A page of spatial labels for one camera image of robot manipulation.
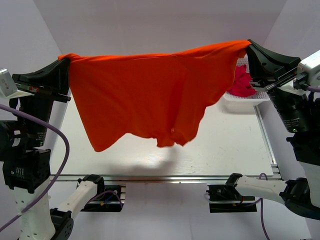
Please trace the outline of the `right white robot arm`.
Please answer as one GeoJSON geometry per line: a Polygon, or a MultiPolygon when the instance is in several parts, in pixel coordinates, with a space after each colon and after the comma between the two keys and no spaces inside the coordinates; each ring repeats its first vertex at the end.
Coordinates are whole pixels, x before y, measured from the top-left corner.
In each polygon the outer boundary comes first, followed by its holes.
{"type": "Polygon", "coordinates": [[[286,206],[304,218],[320,218],[320,54],[301,59],[268,50],[251,41],[246,48],[251,86],[265,92],[286,130],[304,177],[273,182],[239,173],[224,185],[226,195],[255,196],[286,206]]]}

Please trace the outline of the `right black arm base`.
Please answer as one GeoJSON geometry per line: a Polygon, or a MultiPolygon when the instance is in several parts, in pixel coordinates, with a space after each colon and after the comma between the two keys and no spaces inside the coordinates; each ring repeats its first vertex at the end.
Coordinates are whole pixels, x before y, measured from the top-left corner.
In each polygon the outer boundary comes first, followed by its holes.
{"type": "Polygon", "coordinates": [[[204,196],[212,214],[257,212],[254,196],[242,196],[236,190],[226,189],[223,184],[208,185],[204,196]]]}

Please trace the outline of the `orange t shirt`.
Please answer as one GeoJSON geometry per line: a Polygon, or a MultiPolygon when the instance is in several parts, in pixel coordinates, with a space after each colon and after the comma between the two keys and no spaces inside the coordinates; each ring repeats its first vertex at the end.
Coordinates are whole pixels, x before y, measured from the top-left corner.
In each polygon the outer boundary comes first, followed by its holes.
{"type": "Polygon", "coordinates": [[[235,79],[248,40],[175,53],[80,56],[69,59],[69,85],[90,144],[102,152],[126,134],[159,148],[192,141],[205,110],[235,79]]]}

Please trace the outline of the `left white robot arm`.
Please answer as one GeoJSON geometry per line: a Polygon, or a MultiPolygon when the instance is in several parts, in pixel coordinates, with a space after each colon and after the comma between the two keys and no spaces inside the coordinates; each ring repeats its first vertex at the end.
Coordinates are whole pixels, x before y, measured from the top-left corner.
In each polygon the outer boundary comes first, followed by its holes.
{"type": "Polygon", "coordinates": [[[0,71],[0,95],[9,104],[0,108],[15,116],[0,123],[0,160],[5,184],[14,192],[22,240],[66,240],[78,213],[93,199],[105,196],[104,179],[95,174],[80,180],[69,199],[50,208],[48,191],[56,181],[51,175],[51,150],[43,149],[54,102],[67,103],[70,60],[56,60],[25,74],[0,71]]]}

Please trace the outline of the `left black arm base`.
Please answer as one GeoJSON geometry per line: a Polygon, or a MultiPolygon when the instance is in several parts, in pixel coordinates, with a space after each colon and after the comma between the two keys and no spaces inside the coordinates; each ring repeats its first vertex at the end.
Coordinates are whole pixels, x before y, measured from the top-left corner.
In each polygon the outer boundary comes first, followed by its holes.
{"type": "Polygon", "coordinates": [[[105,185],[104,195],[87,203],[82,212],[119,213],[122,211],[126,197],[125,185],[105,185]]]}

